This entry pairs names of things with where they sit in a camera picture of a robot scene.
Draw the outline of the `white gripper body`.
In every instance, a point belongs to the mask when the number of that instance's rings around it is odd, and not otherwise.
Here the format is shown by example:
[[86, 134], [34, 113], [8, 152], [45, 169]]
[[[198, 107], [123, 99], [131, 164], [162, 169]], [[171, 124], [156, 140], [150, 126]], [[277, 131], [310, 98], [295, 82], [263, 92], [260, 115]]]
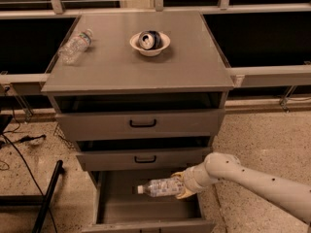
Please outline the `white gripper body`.
[[187, 168], [183, 180], [185, 188], [192, 193], [199, 193], [218, 181], [208, 174], [203, 163]]

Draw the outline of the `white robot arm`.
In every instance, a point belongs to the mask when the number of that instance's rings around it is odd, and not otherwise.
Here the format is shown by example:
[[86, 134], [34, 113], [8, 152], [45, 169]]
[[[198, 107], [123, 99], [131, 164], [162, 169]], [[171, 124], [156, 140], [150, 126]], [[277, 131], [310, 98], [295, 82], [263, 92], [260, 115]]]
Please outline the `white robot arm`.
[[243, 186], [305, 224], [311, 223], [310, 185], [244, 167], [232, 154], [212, 152], [202, 163], [173, 176], [178, 177], [185, 187], [178, 195], [179, 199], [199, 193], [212, 183], [229, 181]]

